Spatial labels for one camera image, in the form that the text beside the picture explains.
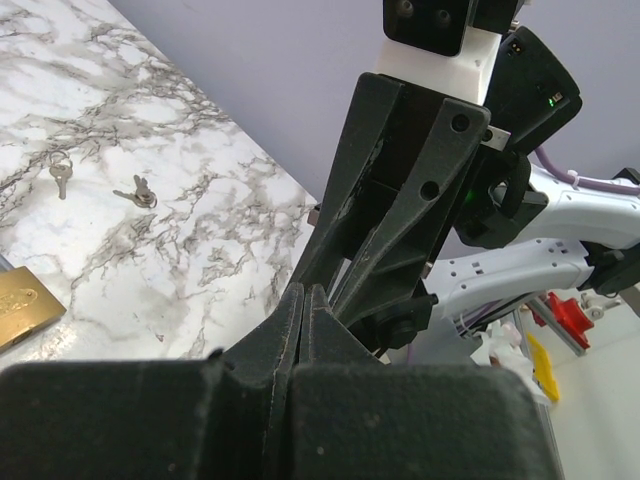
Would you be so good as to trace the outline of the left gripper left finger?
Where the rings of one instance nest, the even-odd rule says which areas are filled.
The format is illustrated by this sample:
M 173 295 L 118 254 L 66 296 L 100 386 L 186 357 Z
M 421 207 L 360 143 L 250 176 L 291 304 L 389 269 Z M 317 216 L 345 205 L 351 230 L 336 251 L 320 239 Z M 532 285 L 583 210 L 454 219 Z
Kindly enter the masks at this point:
M 30 362 L 1 374 L 5 479 L 287 479 L 304 289 L 200 360 Z

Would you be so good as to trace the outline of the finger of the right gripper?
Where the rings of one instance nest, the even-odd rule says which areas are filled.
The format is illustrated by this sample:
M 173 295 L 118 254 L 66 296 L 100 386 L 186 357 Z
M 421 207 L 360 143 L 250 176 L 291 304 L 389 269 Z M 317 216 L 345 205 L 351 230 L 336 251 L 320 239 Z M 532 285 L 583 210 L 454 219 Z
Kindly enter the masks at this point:
M 446 98 L 406 181 L 332 298 L 345 325 L 409 299 L 444 222 L 427 219 L 473 157 L 490 122 L 486 108 Z
M 358 195 L 404 87 L 402 81 L 385 75 L 364 73 L 358 79 L 317 225 L 292 275 L 292 287 L 302 296 L 308 296 L 315 285 L 329 289 L 344 249 L 352 243 L 362 246 L 357 235 L 369 233 L 358 226 L 358 210 L 365 205 Z

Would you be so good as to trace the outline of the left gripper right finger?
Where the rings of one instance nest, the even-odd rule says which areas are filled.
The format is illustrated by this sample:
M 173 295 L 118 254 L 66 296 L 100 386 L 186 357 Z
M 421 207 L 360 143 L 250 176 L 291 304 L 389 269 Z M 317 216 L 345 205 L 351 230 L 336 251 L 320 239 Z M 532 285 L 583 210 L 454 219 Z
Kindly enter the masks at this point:
M 264 457 L 269 479 L 557 479 L 536 404 L 493 366 L 385 365 L 323 289 L 285 290 L 287 335 Z

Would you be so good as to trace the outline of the large brass padlock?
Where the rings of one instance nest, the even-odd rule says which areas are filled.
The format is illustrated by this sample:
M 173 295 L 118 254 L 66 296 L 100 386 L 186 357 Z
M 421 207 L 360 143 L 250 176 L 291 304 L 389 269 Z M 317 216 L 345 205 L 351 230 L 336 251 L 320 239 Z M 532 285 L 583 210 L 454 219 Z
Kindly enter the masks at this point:
M 60 320 L 66 308 L 27 268 L 1 273 L 1 351 Z

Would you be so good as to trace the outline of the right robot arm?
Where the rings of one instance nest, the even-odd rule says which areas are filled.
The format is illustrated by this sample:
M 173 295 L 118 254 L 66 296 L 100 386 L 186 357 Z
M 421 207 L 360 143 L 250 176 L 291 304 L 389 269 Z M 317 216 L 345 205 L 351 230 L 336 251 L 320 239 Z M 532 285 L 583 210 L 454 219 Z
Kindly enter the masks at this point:
M 389 35 L 356 83 L 293 281 L 321 286 L 370 352 L 440 320 L 477 329 L 545 290 L 633 285 L 638 175 L 531 162 L 581 105 L 527 28 Z

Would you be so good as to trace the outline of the red clamp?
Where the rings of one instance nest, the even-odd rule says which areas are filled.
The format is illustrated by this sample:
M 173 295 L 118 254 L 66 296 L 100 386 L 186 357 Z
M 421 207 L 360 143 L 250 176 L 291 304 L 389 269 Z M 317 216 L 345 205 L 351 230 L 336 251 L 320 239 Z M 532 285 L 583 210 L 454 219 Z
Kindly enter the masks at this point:
M 549 305 L 555 320 L 569 337 L 581 348 L 589 349 L 586 332 L 594 327 L 575 298 L 561 300 L 555 293 L 548 294 Z

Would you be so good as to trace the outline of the yellow object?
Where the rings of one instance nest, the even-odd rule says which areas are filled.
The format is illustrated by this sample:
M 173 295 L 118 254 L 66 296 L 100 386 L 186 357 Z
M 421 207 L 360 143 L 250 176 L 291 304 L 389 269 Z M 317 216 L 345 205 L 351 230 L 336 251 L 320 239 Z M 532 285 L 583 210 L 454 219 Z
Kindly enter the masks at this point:
M 534 378 L 549 400 L 552 403 L 557 403 L 560 400 L 560 393 L 548 351 L 531 333 L 527 333 L 526 338 L 530 348 Z

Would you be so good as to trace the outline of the aluminium profile rail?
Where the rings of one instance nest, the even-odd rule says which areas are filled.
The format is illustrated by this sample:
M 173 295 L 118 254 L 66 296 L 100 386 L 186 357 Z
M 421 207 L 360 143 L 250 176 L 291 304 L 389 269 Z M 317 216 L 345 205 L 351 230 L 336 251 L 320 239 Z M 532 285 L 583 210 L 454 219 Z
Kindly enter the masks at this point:
M 533 334 L 533 328 L 526 326 L 521 319 L 520 311 L 524 311 L 524 310 L 528 310 L 531 313 L 533 322 L 539 328 L 547 328 L 549 331 L 551 331 L 572 352 L 574 356 L 582 357 L 587 353 L 587 349 L 581 348 L 574 340 L 572 340 L 569 337 L 569 335 L 562 330 L 559 323 L 555 320 L 549 305 L 548 294 L 532 293 L 527 296 L 524 296 L 521 299 L 520 303 L 518 304 L 518 310 L 514 310 L 512 313 L 513 320 L 517 328 L 525 336 L 523 351 L 527 358 L 531 360 L 530 348 L 527 342 L 526 334 L 527 333 L 531 333 L 532 335 L 534 334 Z M 563 470 L 562 462 L 560 459 L 560 454 L 559 454 L 559 450 L 558 450 L 558 446 L 557 446 L 557 442 L 554 434 L 554 429 L 552 426 L 551 415 L 550 415 L 551 406 L 553 404 L 555 403 L 552 403 L 549 400 L 549 398 L 545 395 L 545 397 L 538 403 L 537 411 L 542 422 L 542 427 L 543 427 L 547 444 L 552 452 L 558 477 L 560 479 L 564 479 L 565 478 L 564 470 Z

